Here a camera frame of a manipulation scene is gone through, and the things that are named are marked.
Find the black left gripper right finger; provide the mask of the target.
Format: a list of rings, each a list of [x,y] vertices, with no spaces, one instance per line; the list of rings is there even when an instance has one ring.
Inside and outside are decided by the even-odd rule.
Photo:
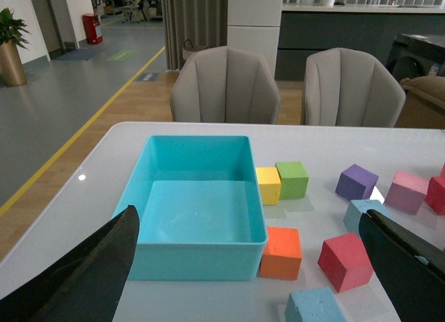
[[[444,320],[444,251],[371,209],[359,235],[401,321]]]

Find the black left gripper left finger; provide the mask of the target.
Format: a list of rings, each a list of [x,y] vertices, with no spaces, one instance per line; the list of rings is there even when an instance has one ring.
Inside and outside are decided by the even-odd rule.
[[[133,205],[1,299],[2,321],[112,321],[140,228]]]

